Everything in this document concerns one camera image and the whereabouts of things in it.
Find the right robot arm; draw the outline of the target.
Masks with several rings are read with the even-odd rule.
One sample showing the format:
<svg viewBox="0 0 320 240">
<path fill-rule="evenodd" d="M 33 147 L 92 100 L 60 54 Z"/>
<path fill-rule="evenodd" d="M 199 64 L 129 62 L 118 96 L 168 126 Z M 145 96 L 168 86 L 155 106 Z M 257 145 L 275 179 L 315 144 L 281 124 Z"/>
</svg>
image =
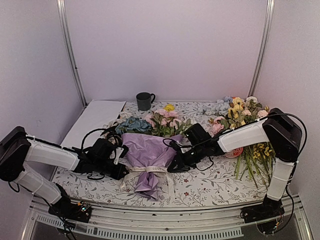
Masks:
<svg viewBox="0 0 320 240">
<path fill-rule="evenodd" d="M 298 121 L 297 116 L 273 108 L 267 116 L 215 136 L 199 123 L 193 124 L 184 131 L 188 145 L 163 140 L 176 151 L 168 172 L 186 172 L 196 168 L 203 158 L 222 156 L 242 148 L 246 162 L 263 166 L 271 175 L 264 203 L 258 208 L 262 218 L 269 218 L 278 210 L 307 142 L 307 128 L 303 121 L 297 124 Z"/>
</svg>

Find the yellow flower stem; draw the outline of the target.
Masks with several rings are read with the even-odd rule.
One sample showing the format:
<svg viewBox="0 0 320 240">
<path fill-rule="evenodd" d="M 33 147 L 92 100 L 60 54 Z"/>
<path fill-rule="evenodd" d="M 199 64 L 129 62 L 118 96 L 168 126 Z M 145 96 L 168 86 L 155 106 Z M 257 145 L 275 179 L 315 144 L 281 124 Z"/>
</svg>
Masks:
<svg viewBox="0 0 320 240">
<path fill-rule="evenodd" d="M 175 106 L 172 104 L 167 104 L 163 109 L 166 110 L 167 112 L 172 112 L 175 110 Z"/>
</svg>

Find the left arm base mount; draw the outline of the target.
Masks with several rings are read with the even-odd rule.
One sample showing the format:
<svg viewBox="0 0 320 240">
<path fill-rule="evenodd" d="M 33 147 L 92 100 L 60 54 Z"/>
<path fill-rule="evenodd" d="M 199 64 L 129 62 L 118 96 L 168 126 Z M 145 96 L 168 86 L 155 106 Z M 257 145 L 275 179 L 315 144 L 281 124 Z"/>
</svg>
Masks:
<svg viewBox="0 0 320 240">
<path fill-rule="evenodd" d="M 92 207 L 83 201 L 72 203 L 69 199 L 60 199 L 57 203 L 49 206 L 48 213 L 62 219 L 88 223 L 92 215 Z"/>
</svg>

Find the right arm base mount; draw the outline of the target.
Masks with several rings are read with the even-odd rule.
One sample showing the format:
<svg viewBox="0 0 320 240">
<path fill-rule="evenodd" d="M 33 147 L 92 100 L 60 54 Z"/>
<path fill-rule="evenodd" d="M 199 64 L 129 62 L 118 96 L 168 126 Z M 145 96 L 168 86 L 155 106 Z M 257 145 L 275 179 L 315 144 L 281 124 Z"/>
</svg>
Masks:
<svg viewBox="0 0 320 240">
<path fill-rule="evenodd" d="M 261 204 L 243 207 L 240 211 L 240 217 L 245 223 L 252 223 L 275 218 L 284 213 L 281 200 L 276 201 L 265 197 Z"/>
</svg>

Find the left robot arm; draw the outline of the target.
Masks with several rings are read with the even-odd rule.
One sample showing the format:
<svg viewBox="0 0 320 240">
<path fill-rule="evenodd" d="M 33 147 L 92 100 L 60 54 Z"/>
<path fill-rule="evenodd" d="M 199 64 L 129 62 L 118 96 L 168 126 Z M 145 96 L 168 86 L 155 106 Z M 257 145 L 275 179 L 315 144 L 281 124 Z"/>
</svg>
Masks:
<svg viewBox="0 0 320 240">
<path fill-rule="evenodd" d="M 44 178 L 28 163 L 59 167 L 78 174 L 98 173 L 120 180 L 129 173 L 119 162 L 128 148 L 115 132 L 111 137 L 114 142 L 99 137 L 92 146 L 85 147 L 83 138 L 79 148 L 65 147 L 28 135 L 22 126 L 17 126 L 0 141 L 0 178 L 24 187 L 47 201 L 63 217 L 70 217 L 75 204 L 63 187 Z"/>
</svg>

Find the white printed ribbon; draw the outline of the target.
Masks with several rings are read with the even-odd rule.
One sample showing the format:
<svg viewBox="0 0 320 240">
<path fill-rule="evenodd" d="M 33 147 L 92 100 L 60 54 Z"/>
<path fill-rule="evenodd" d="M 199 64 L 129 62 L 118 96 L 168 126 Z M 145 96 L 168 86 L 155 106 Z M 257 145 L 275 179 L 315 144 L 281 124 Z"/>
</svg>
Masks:
<svg viewBox="0 0 320 240">
<path fill-rule="evenodd" d="M 157 186 L 159 178 L 165 178 L 167 182 L 167 191 L 170 197 L 175 196 L 174 180 L 168 173 L 166 167 L 161 166 L 134 166 L 127 167 L 129 173 L 122 179 L 119 184 L 119 189 L 124 191 L 127 189 L 126 183 L 138 177 L 134 187 L 134 192 L 148 200 L 158 201 Z"/>
</svg>

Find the pink wrapping paper sheet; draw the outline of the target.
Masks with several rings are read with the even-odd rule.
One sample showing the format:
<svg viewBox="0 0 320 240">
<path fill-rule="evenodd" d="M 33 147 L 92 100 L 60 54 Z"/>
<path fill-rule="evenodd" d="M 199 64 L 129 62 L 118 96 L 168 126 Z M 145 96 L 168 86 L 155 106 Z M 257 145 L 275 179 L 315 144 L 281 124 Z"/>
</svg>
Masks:
<svg viewBox="0 0 320 240">
<path fill-rule="evenodd" d="M 171 164 L 176 151 L 163 144 L 164 137 L 141 133 L 125 133 L 122 135 L 124 145 L 128 147 L 126 159 L 128 167 L 165 167 Z"/>
</svg>

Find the blue hydrangea stem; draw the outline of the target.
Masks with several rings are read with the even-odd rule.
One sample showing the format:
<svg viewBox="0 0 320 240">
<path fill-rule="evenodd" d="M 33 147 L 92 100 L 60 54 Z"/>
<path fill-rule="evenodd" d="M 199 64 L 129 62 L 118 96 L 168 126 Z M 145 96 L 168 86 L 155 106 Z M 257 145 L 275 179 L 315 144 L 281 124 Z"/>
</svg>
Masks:
<svg viewBox="0 0 320 240">
<path fill-rule="evenodd" d="M 149 134 L 152 131 L 152 125 L 144 119 L 131 116 L 124 122 L 120 123 L 115 128 L 115 131 L 120 135 L 125 133 Z"/>
</svg>

